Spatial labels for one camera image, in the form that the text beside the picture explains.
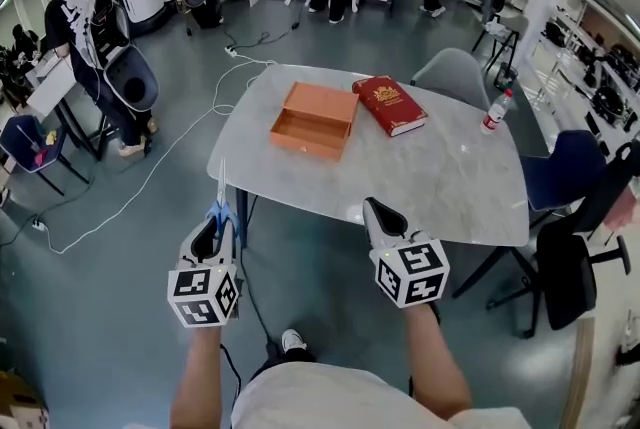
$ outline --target scissors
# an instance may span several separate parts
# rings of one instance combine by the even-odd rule
[[[231,210],[231,206],[227,201],[227,178],[226,178],[226,165],[224,161],[224,157],[220,162],[220,172],[218,174],[218,195],[216,197],[216,201],[213,204],[213,207],[209,209],[207,212],[206,218],[215,218],[216,226],[218,230],[218,235],[222,237],[222,231],[224,228],[224,224],[227,220],[230,220],[233,224],[233,235],[234,237],[238,234],[238,229],[240,225],[238,223],[238,215],[235,214]]]

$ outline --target red book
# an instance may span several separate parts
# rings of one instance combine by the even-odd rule
[[[429,116],[388,75],[355,82],[353,92],[391,137],[422,127]]]

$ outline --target white t-shirt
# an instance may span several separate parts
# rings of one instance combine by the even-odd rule
[[[362,370],[286,363],[260,374],[231,414],[234,429],[531,429],[515,408],[471,410],[444,421]]]

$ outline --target plastic bottle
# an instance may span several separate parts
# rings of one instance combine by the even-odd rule
[[[504,115],[507,114],[509,106],[511,105],[511,100],[513,99],[513,90],[508,89],[504,92],[503,95],[500,95],[496,101],[493,103],[489,112],[482,120],[482,133],[483,134],[491,134],[500,122],[504,118]]]

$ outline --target open cardboard box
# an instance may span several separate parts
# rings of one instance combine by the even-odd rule
[[[271,128],[271,142],[339,161],[357,107],[355,93],[296,82]]]

